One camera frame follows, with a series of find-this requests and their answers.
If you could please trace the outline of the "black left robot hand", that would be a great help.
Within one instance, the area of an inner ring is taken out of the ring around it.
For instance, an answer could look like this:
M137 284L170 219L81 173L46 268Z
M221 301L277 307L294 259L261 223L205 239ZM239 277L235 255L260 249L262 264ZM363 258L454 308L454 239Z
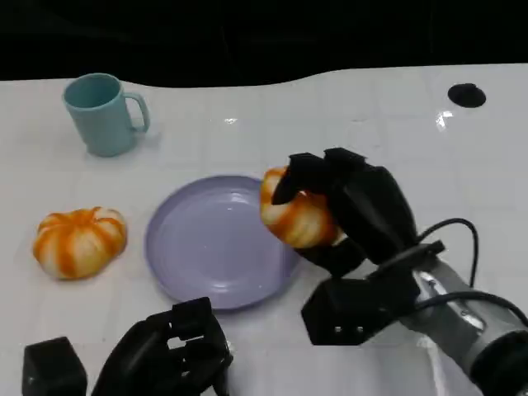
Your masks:
M210 299L175 304L134 324L106 359L94 395L228 395L233 355Z

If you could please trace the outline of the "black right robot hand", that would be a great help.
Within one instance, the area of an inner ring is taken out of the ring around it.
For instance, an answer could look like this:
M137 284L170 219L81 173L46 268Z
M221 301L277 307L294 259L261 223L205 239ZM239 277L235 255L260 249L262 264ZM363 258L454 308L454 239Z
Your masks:
M290 155L285 176L271 196L286 204L301 191L323 196L345 238L335 246L297 248L304 259L342 277L368 259L380 265L417 245L410 206L392 174L345 148L328 148L322 158Z

